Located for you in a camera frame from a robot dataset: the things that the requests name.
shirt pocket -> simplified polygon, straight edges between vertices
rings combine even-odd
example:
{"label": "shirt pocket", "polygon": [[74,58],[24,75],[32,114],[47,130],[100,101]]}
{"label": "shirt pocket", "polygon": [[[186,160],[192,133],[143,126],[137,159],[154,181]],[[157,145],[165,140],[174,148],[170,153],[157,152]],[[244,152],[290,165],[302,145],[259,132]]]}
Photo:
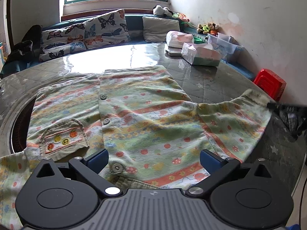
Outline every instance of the shirt pocket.
{"label": "shirt pocket", "polygon": [[54,161],[74,153],[80,148],[89,148],[82,123],[76,119],[57,123],[45,130],[39,141],[42,158]]}

pillow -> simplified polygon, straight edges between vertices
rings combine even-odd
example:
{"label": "pillow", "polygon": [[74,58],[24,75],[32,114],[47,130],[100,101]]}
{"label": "pillow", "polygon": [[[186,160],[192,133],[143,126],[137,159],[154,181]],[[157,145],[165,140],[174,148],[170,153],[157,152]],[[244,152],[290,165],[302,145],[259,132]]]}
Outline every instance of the pillow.
{"label": "pillow", "polygon": [[172,19],[158,17],[143,17],[143,36],[146,42],[166,41],[169,31],[180,31],[179,22]]}
{"label": "pillow", "polygon": [[59,29],[43,31],[40,39],[40,47],[51,46],[57,43],[71,43],[84,40],[84,23],[73,24]]}
{"label": "pillow", "polygon": [[87,49],[130,41],[123,9],[89,19],[84,24],[84,40]]}
{"label": "pillow", "polygon": [[74,41],[69,44],[54,43],[55,47],[41,47],[39,62],[56,59],[63,57],[67,54],[78,53],[86,50],[86,47],[82,41]]}

cable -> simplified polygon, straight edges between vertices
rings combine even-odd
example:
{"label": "cable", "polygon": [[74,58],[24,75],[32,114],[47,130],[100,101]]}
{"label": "cable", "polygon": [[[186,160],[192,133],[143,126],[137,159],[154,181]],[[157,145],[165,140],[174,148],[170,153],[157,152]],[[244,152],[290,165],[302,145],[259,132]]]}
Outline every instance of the cable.
{"label": "cable", "polygon": [[302,227],[301,227],[301,224],[300,224],[300,220],[301,220],[301,217],[302,217],[302,204],[303,204],[303,197],[304,197],[304,190],[305,190],[305,187],[306,187],[306,183],[307,183],[307,178],[304,182],[304,185],[303,185],[303,190],[302,190],[302,195],[300,197],[300,212],[299,212],[299,215],[298,215],[298,225],[300,226],[300,230],[302,230]]}

green lid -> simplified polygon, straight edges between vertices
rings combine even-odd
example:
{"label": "green lid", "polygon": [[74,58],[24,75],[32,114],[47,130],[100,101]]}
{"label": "green lid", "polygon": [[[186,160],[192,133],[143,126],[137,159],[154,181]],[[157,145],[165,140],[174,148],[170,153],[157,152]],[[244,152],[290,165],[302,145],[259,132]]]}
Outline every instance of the green lid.
{"label": "green lid", "polygon": [[194,43],[195,44],[201,44],[201,43],[203,43],[203,40],[194,36]]}

stuffed animal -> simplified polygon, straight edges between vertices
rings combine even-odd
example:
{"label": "stuffed animal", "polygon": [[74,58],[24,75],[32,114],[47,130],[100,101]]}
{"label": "stuffed animal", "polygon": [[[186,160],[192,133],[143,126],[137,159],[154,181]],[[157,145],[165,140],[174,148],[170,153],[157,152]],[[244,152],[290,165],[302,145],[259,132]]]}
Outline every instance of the stuffed animal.
{"label": "stuffed animal", "polygon": [[153,8],[153,14],[155,16],[168,16],[168,17],[172,17],[173,12],[169,10],[168,7],[164,7],[162,8],[160,5],[157,5]]}
{"label": "stuffed animal", "polygon": [[207,34],[212,34],[214,36],[217,36],[217,29],[219,28],[219,26],[215,23],[207,23],[207,25],[202,26],[201,24],[197,25],[197,33],[201,34],[203,33],[204,35]]}

